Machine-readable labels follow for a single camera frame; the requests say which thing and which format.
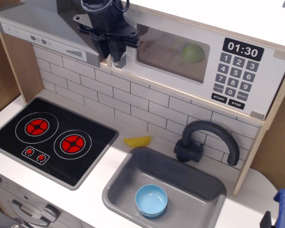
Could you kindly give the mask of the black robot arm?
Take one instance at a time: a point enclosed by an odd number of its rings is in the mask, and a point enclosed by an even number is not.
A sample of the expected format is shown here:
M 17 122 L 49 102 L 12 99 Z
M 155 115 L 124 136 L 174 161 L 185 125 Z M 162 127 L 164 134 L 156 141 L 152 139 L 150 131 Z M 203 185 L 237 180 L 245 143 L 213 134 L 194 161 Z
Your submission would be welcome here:
M 123 6 L 121 0 L 82 0 L 81 6 L 85 14 L 73 17 L 78 30 L 90 36 L 103 58 L 110 55 L 115 66 L 122 68 L 126 63 L 126 48 L 140 45 L 138 30 L 124 19 L 130 2 Z

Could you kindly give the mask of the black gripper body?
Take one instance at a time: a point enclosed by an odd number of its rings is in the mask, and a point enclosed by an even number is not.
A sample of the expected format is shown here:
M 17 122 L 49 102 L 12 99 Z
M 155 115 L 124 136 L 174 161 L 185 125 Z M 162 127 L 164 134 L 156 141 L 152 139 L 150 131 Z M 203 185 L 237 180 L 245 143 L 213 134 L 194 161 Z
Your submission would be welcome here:
M 77 29 L 81 33 L 104 35 L 107 43 L 113 39 L 122 41 L 128 47 L 138 48 L 138 30 L 124 19 L 127 10 L 108 8 L 102 11 L 88 11 L 86 14 L 75 15 L 73 21 L 77 23 Z

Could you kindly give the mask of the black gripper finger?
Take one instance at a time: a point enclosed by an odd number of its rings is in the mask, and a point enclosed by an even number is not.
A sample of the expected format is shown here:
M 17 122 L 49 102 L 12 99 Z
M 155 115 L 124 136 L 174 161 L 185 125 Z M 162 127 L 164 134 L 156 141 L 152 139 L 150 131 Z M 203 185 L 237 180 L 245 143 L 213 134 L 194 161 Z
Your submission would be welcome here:
M 119 62 L 126 52 L 126 45 L 119 40 L 111 39 L 108 43 L 111 56 L 113 57 L 115 62 Z
M 110 54 L 109 46 L 104 35 L 96 35 L 95 33 L 89 33 L 94 47 L 98 53 L 103 57 L 107 58 Z

